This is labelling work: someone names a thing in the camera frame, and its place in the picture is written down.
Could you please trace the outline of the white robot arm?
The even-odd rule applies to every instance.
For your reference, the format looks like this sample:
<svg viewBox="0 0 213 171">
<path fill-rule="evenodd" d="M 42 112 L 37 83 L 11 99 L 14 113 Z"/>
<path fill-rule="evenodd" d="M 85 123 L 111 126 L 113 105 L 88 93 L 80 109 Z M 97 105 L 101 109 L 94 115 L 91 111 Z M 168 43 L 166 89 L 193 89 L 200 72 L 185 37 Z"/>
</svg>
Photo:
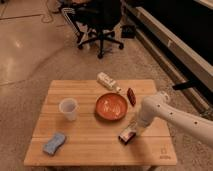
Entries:
<svg viewBox="0 0 213 171">
<path fill-rule="evenodd" d="M 146 128 L 155 117 L 159 117 L 213 146 L 213 121 L 178 110 L 170 106 L 169 102 L 170 97 L 164 91 L 144 97 L 136 115 L 138 125 Z"/>
</svg>

